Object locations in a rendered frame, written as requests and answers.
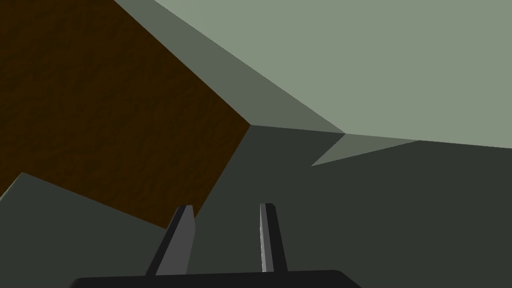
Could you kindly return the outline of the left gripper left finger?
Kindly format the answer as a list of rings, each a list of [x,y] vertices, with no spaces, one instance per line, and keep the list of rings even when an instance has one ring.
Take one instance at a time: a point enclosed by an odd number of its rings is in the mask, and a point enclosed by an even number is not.
[[[180,205],[173,214],[145,275],[186,274],[195,231],[193,206]]]

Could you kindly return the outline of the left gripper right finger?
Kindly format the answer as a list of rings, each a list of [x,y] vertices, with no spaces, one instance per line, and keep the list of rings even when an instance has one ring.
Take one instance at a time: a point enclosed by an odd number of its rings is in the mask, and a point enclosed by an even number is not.
[[[275,205],[259,205],[260,250],[263,272],[287,272],[288,266]]]

